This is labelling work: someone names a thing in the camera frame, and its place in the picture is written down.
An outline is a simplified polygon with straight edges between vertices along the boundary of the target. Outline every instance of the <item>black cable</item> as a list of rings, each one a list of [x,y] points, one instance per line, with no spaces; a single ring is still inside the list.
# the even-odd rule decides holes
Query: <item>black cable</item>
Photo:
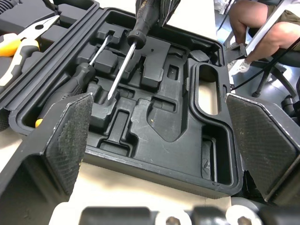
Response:
[[[240,88],[241,86],[245,85],[246,83],[248,83],[249,81],[253,80],[254,78],[256,78],[259,74],[261,74],[263,71],[272,68],[277,62],[278,60],[285,55],[288,51],[290,51],[292,48],[295,47],[296,44],[298,44],[298,42],[300,42],[300,38],[298,38],[294,43],[292,43],[292,45],[290,47],[288,47],[283,53],[281,53],[279,56],[275,57],[274,59],[272,59],[272,61],[270,63],[268,63],[263,69],[261,69],[258,73],[256,73],[254,76],[252,76],[251,78],[249,78],[248,80],[244,81],[243,83],[241,83],[240,85],[232,88],[231,90],[236,90],[238,88]]]

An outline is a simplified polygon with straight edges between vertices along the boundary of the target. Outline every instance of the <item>table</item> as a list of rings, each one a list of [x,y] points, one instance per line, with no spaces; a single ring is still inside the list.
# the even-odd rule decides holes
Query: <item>table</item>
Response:
[[[98,0],[101,7],[116,7],[134,13],[135,0]],[[190,32],[217,39],[212,0],[182,0],[168,22]],[[200,88],[199,102],[206,112],[215,112],[210,86]],[[10,128],[0,132],[0,171],[13,155],[22,136]],[[134,178],[101,167],[82,163],[69,202],[61,203],[53,212],[50,224],[78,224],[87,206],[146,206],[150,210],[191,210],[196,205],[212,205],[226,210],[230,197],[212,200],[170,187]]]

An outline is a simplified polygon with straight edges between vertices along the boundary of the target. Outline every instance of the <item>screwdriver handle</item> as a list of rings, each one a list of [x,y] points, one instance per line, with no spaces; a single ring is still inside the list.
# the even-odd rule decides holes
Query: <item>screwdriver handle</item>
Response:
[[[14,33],[0,36],[0,56],[13,56],[20,43],[20,38]]]
[[[135,27],[127,38],[129,45],[136,42],[136,49],[144,47],[149,30],[158,21],[159,6],[158,0],[145,0],[141,4],[136,14]]]
[[[38,42],[36,40],[24,39],[20,43],[8,70],[0,78],[0,94],[12,81],[21,75],[25,60],[36,51],[39,51]]]
[[[51,106],[68,97],[82,94],[86,91],[89,81],[95,76],[95,69],[88,63],[81,63],[74,76],[64,85],[58,88],[47,100],[42,112],[37,118],[36,128],[41,124]]]

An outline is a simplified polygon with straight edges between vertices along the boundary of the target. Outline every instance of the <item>tool case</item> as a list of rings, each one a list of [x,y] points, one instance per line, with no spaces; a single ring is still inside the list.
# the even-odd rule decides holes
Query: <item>tool case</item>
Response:
[[[83,6],[69,2],[58,6],[59,22],[39,39],[41,52],[26,60],[22,75],[0,95],[10,127],[29,135],[51,93],[112,35],[86,91],[94,104],[84,161],[205,197],[239,192],[242,170],[225,103],[230,84],[224,47],[172,26],[154,27],[108,105],[105,97],[130,48],[126,36],[135,16],[90,0]],[[70,6],[76,10],[64,10]],[[198,62],[195,50],[209,59]],[[216,84],[217,115],[199,106],[201,82]]]

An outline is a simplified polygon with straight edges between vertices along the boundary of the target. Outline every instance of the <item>chair leg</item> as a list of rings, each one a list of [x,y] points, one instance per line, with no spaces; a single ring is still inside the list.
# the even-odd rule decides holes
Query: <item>chair leg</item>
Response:
[[[232,2],[232,0],[229,0],[229,3],[228,3],[228,5],[226,6],[226,9],[225,9],[225,11],[224,11],[224,13],[225,13],[225,17],[224,17],[224,19],[223,19],[223,21],[222,21],[222,23],[221,23],[221,25],[219,26],[219,28],[217,29],[217,32],[221,29],[221,27],[223,26],[223,24],[225,23],[225,20],[226,20],[226,18],[227,18],[227,16],[229,15],[229,11],[227,11],[228,10],[228,8],[230,7],[230,5],[231,5],[231,2]]]
[[[262,89],[263,89],[263,86],[265,85],[265,83],[266,83],[267,80],[268,80],[270,71],[271,71],[271,68],[268,69],[268,70],[266,70],[266,71],[263,73],[262,80],[261,80],[261,82],[259,83],[259,86],[258,86],[257,90],[256,90],[255,92],[253,92],[252,97],[258,98],[258,97],[261,95],[261,91],[262,91]]]
[[[282,83],[282,85],[288,90],[293,98],[297,96],[295,89],[279,70],[275,69],[272,74]]]

